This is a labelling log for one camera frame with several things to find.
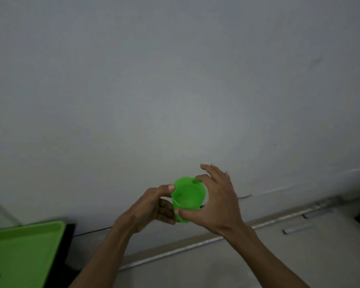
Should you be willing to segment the green plastic cup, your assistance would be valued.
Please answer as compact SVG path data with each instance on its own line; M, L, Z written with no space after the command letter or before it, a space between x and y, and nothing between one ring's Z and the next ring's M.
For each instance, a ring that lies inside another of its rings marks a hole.
M175 190L172 192L174 210L199 210L206 196L203 183L196 178L182 177L174 182Z

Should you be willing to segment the green plastic tray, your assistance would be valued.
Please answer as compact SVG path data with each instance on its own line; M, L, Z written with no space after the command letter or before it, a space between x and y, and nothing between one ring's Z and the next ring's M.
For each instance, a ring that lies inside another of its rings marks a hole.
M66 223L52 221L0 230L0 288L44 288Z

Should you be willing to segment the short metal bar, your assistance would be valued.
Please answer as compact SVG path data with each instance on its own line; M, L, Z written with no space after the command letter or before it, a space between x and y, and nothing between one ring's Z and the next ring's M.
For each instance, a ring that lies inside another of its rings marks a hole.
M320 216L324 216L327 214L331 214L333 213L333 209L332 208L320 208L320 209L316 209L310 212L306 212L302 214L302 217L306 220L309 220L311 218L315 218L315 217L320 217Z
M290 226L282 229L284 235L290 235L293 233L301 232L313 226L312 223L304 223L300 225Z

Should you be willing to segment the person's right forearm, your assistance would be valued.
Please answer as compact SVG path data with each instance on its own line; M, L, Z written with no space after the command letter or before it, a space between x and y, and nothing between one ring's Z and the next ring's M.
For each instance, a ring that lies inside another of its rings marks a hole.
M244 259L262 288L310 288L243 222L224 227L221 235Z

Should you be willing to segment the person's left hand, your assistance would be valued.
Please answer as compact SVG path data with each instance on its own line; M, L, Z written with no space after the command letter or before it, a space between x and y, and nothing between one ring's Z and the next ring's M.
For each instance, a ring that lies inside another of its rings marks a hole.
M154 220L169 225L176 224L173 204L164 197L156 197L156 188L147 189L127 211L117 218L112 230L119 233L139 233Z

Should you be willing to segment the long metal floor strip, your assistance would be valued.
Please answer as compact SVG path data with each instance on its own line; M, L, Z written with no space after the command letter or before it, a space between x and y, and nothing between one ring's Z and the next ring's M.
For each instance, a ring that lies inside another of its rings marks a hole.
M275 213L267 217L252 220L248 224L251 228L257 230L295 217L302 217L307 213L312 213L321 209L322 207L319 205L305 205L292 208L287 211ZM136 253L134 255L127 256L124 264L120 268L120 271L125 271L130 268L148 264L153 261L161 260L163 258L209 245L221 240L223 240L223 237L221 236L217 236L212 233L204 233L196 237L187 238L172 244L167 244L144 252Z

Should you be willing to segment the person's left forearm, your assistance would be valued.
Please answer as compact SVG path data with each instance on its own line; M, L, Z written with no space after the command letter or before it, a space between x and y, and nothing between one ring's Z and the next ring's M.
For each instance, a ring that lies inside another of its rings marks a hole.
M133 223L117 220L91 260L68 288L112 288L134 232Z

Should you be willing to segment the person's right hand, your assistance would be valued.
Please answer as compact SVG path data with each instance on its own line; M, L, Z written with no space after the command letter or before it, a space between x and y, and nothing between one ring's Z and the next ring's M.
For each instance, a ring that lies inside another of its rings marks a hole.
M208 173L198 175L196 179L206 186L208 201L199 209L202 220L192 223L204 227L216 235L221 235L224 227L244 222L240 213L238 197L228 173L227 179L212 179Z

